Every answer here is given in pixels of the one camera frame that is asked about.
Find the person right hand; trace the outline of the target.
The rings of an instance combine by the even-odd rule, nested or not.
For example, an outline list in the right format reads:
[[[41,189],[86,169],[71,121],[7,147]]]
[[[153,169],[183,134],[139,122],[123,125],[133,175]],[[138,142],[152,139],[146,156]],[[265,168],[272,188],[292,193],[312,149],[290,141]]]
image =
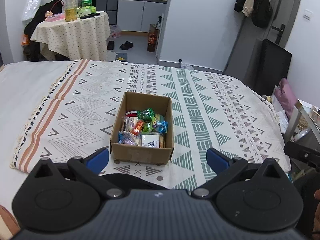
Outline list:
[[[315,199],[320,201],[320,190],[317,190],[314,195]],[[314,218],[314,226],[312,230],[312,239],[320,240],[320,202],[317,205],[317,209],[315,212],[315,218]]]

